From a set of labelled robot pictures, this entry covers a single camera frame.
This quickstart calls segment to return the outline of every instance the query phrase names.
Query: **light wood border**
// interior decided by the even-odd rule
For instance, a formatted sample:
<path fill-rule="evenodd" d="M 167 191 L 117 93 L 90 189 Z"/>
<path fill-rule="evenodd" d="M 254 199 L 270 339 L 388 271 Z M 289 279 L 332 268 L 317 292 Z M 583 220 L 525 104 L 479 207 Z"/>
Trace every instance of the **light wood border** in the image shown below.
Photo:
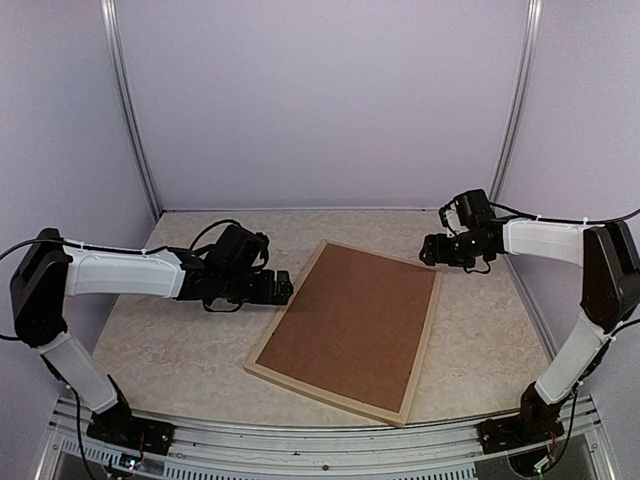
<path fill-rule="evenodd" d="M 391 410 L 375 407 L 373 405 L 368 405 L 366 403 L 359 402 L 357 400 L 345 397 L 343 395 L 339 395 L 337 393 L 329 392 L 322 388 L 309 385 L 308 383 L 302 382 L 300 380 L 295 380 L 291 377 L 288 377 L 286 375 L 283 375 L 282 373 L 273 371 L 257 363 L 258 357 L 262 353 L 262 350 L 264 350 L 265 346 L 267 345 L 267 342 L 275 332 L 276 328 L 278 328 L 280 321 L 284 318 L 285 314 L 287 313 L 287 310 L 289 309 L 289 305 L 291 305 L 295 300 L 295 297 L 300 291 L 300 288 L 304 284 L 305 280 L 309 276 L 309 273 L 311 273 L 311 270 L 313 269 L 314 265 L 318 261 L 318 258 L 320 258 L 320 255 L 322 254 L 322 252 L 324 251 L 325 247 L 328 244 L 350 248 L 352 250 L 357 250 L 357 251 L 368 253 L 371 255 L 376 255 L 378 257 L 383 257 L 383 258 L 388 258 L 388 259 L 403 262 L 403 263 L 408 263 L 410 265 L 415 265 L 415 266 L 425 268 L 427 270 L 433 270 L 436 272 L 433 288 L 431 290 L 431 297 L 429 299 L 429 307 L 427 308 L 427 315 L 425 317 L 424 326 L 422 328 L 420 343 L 418 344 L 418 350 L 416 351 L 416 357 L 413 362 L 413 368 L 411 369 L 411 375 L 409 376 L 409 382 L 407 384 L 407 388 L 405 390 L 404 398 L 402 400 L 402 405 L 400 406 L 399 412 L 394 412 Z M 342 243 L 330 242 L 325 240 L 320 244 L 320 246 L 313 253 L 313 255 L 311 256 L 311 259 L 309 260 L 309 263 L 307 264 L 305 269 L 302 271 L 302 273 L 296 280 L 295 291 L 289 301 L 289 305 L 282 307 L 278 311 L 278 313 L 276 314 L 271 324 L 269 324 L 267 329 L 264 331 L 264 333 L 260 337 L 260 340 L 258 341 L 256 346 L 251 350 L 251 352 L 247 356 L 244 362 L 244 369 L 246 372 L 252 375 L 255 375 L 258 378 L 274 383 L 280 387 L 286 388 L 287 390 L 299 393 L 301 395 L 312 398 L 314 400 L 318 400 L 322 403 L 326 403 L 331 406 L 338 407 L 358 415 L 363 415 L 365 417 L 372 418 L 374 420 L 382 421 L 384 423 L 388 423 L 396 427 L 403 427 L 407 423 L 407 418 L 409 417 L 409 411 L 411 409 L 413 397 L 416 391 L 416 387 L 418 386 L 418 379 L 420 377 L 420 371 L 422 369 L 422 363 L 424 361 L 424 355 L 427 350 L 427 344 L 429 342 L 429 336 L 431 334 L 431 327 L 433 326 L 433 319 L 435 317 L 436 301 L 438 298 L 438 293 L 440 291 L 441 279 L 442 279 L 442 273 L 440 273 L 437 269 L 426 267 L 418 262 L 397 259 L 388 255 L 363 250 L 357 247 L 352 247 L 351 245 L 345 245 Z"/>

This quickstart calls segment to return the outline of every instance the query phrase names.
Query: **framed board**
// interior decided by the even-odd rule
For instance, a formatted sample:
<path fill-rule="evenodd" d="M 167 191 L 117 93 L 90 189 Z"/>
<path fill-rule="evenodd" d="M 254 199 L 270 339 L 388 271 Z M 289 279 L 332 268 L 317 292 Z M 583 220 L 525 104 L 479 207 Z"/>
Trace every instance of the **framed board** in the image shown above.
<path fill-rule="evenodd" d="M 440 278 L 418 263 L 325 241 L 244 368 L 315 400 L 404 426 Z"/>

